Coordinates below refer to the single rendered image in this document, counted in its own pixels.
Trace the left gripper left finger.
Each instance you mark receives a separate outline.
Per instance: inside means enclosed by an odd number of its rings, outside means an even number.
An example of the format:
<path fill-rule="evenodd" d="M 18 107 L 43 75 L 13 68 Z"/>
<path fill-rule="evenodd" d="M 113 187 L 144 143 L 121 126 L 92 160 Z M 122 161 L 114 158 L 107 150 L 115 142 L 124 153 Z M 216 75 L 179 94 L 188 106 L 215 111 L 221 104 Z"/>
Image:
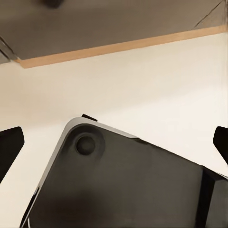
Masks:
<path fill-rule="evenodd" d="M 20 126 L 0 132 L 0 183 L 25 144 Z"/>

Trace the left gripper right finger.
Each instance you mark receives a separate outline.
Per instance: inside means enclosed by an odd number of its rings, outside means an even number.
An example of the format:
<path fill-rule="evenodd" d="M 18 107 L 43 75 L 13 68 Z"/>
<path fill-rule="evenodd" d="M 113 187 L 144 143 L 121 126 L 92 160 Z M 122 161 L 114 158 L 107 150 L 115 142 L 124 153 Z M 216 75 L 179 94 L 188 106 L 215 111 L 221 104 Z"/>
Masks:
<path fill-rule="evenodd" d="M 228 164 L 228 128 L 217 126 L 213 144 Z"/>

